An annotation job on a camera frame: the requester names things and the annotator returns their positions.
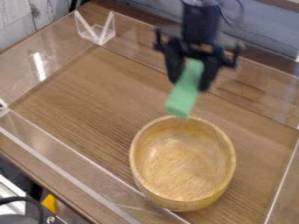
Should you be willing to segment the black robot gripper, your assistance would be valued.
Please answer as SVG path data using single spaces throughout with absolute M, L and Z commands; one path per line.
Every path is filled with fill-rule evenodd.
M 215 44 L 188 43 L 183 39 L 180 29 L 156 27 L 154 29 L 154 49 L 164 56 L 168 80 L 172 84 L 179 80 L 184 69 L 184 58 L 202 60 L 204 68 L 199 82 L 199 90 L 206 92 L 214 82 L 221 67 L 237 68 L 239 55 L 245 50 L 242 42 L 221 37 Z

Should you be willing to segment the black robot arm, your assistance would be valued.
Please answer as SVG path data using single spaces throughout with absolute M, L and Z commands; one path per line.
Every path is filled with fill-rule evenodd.
M 175 84 L 187 69 L 187 59 L 203 64 L 203 74 L 196 88 L 206 92 L 223 67 L 235 69 L 245 46 L 230 39 L 221 39 L 221 22 L 233 22 L 226 16 L 221 0 L 180 0 L 182 25 L 175 32 L 171 28 L 154 29 L 154 49 L 163 54 L 168 80 Z

